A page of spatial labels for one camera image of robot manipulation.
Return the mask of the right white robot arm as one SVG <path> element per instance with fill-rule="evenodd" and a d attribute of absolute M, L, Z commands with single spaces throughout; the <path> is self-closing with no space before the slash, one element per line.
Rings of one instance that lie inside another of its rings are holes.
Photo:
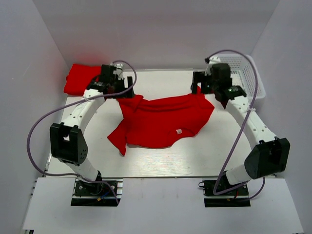
<path fill-rule="evenodd" d="M 214 94 L 244 132 L 251 148 L 243 164 L 221 173 L 220 188 L 232 194 L 244 182 L 285 171 L 290 142 L 279 138 L 264 124 L 248 101 L 247 94 L 233 85 L 230 66 L 226 63 L 208 65 L 206 71 L 194 72 L 192 93 L 200 85 L 204 94 Z"/>

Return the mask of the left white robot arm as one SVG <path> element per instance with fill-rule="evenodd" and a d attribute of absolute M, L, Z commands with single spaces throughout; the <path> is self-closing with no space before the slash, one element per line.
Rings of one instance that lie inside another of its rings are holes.
<path fill-rule="evenodd" d="M 124 77 L 125 61 L 116 60 L 102 65 L 100 74 L 91 79 L 81 101 L 61 123 L 50 127 L 52 157 L 69 166 L 79 179 L 86 181 L 86 189 L 94 195 L 103 189 L 100 172 L 91 164 L 88 146 L 84 138 L 85 129 L 108 98 L 133 98 L 133 86 L 137 77 Z"/>

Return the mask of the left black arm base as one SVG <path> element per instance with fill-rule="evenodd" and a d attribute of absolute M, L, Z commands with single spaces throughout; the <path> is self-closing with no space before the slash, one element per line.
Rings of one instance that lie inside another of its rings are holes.
<path fill-rule="evenodd" d="M 71 198 L 72 207 L 117 207 L 121 200 L 122 180 L 105 183 L 87 183 L 75 180 Z"/>

